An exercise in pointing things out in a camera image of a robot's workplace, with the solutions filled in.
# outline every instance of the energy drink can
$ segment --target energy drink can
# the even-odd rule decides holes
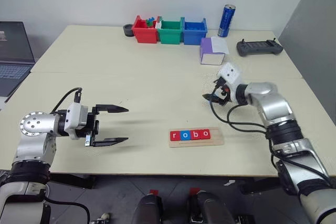
[[[218,36],[227,37],[235,10],[236,6],[234,5],[224,6],[222,20],[220,21],[219,25]]]

